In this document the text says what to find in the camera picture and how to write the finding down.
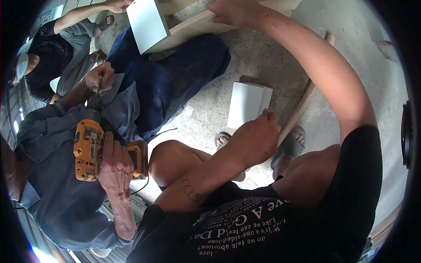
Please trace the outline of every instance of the tattoo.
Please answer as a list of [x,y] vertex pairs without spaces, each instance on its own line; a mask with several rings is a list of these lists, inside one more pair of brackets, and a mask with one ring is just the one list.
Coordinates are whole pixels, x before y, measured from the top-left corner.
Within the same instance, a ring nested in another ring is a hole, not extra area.
[[206,195],[195,192],[187,179],[181,181],[181,187],[183,187],[184,193],[193,201],[193,203],[201,203],[206,199]]

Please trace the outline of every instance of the dark blue pants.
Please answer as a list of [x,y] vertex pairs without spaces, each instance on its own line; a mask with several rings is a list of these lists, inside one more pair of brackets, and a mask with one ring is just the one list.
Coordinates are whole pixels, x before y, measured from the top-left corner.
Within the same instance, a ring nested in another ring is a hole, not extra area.
[[115,73],[125,73],[120,91],[136,81],[140,115],[135,123],[144,140],[157,134],[201,88],[222,75],[230,60],[222,40],[206,34],[163,60],[151,61],[148,54],[140,55],[131,27],[116,38],[107,58]]

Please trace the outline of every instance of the man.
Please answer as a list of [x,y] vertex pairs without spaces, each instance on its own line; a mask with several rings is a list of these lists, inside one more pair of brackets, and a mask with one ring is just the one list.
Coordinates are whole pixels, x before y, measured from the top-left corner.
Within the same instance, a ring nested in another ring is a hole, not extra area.
[[[25,78],[31,96],[45,103],[52,104],[65,96],[95,63],[102,63],[106,57],[102,51],[89,55],[91,38],[108,29],[114,17],[107,16],[99,25],[88,17],[104,10],[125,12],[132,1],[112,0],[79,7],[44,24],[35,34],[28,54],[16,58],[11,85],[17,86]],[[60,76],[55,93],[50,81]]]
[[[73,145],[84,102],[93,91],[100,93],[104,127],[112,126],[110,130],[124,143],[146,140],[203,86],[223,74],[230,59],[222,40],[208,34],[163,60],[150,61],[148,55],[139,54],[127,28],[117,37],[107,62],[90,71],[65,97],[25,117],[14,152],[1,138],[11,199],[28,209],[59,248],[105,250],[129,244],[136,226],[129,192],[133,164],[127,150],[106,133],[103,155],[109,162],[102,163],[99,179],[83,182],[75,177]],[[98,211],[106,197],[114,222]]]
[[164,189],[146,209],[134,262],[357,262],[374,223],[382,181],[373,107],[348,62],[320,36],[257,0],[216,0],[224,23],[263,31],[300,62],[335,112],[340,145],[298,156],[296,127],[273,161],[276,181],[229,182],[277,152],[280,127],[264,110],[213,156],[177,141],[158,145],[150,173]]

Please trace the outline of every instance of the cordless drill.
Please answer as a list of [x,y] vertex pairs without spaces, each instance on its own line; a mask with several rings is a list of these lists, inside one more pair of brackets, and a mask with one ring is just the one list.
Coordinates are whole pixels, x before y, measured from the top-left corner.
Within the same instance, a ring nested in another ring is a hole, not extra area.
[[[77,124],[73,154],[76,157],[76,178],[81,181],[93,182],[99,175],[104,146],[104,130],[100,125],[101,105],[101,97],[95,93],[88,100],[83,120]],[[148,177],[148,143],[133,141],[127,145],[127,151],[134,164],[132,180]]]

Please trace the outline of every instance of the gray shirt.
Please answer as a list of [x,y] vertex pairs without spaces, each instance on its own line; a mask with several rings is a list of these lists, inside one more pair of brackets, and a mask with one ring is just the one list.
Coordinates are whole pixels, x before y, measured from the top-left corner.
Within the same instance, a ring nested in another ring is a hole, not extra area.
[[[140,106],[136,83],[117,94],[123,77],[116,74],[112,89],[103,95],[101,114],[125,140],[139,140],[134,124]],[[84,111],[83,104],[67,111],[57,101],[29,113],[22,121],[17,142],[35,164],[20,204],[59,248],[122,247],[132,240],[121,239],[114,223],[98,211],[106,199],[98,180],[83,182],[75,177],[73,140]]]

